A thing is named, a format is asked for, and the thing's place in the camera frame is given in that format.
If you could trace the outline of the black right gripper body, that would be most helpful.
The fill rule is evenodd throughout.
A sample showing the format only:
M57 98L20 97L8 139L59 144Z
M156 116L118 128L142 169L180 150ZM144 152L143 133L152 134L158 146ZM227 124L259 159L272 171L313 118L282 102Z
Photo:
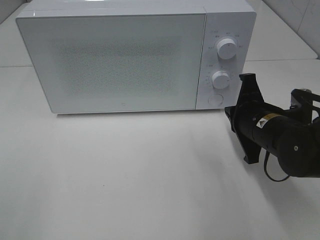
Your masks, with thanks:
M236 127L247 138L266 150L276 150L288 117L265 104L247 102L236 113Z

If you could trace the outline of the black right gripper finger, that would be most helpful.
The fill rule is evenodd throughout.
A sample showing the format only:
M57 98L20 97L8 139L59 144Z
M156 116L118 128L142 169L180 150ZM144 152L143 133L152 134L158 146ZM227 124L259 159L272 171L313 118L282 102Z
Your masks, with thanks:
M264 103L262 93L259 89L256 74L244 73L239 75L242 85L238 95L238 103L244 104L248 102Z
M236 134L239 143L244 151L244 161L249 165L258 163L262 148L251 139L246 137L244 134L242 134L240 129L236 126L236 106L225 107L224 112L228 120L230 121L231 130Z

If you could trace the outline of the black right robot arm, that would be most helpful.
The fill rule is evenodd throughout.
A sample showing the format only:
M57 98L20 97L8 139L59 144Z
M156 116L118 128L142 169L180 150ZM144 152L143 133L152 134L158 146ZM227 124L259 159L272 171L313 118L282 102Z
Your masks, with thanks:
M315 102L317 94L307 89L291 91L289 109L264 101L254 73L239 76L242 85L237 103L225 107L231 130L244 151L247 164L259 162L265 149L264 167L273 154L288 177L318 178L320 176L320 118Z

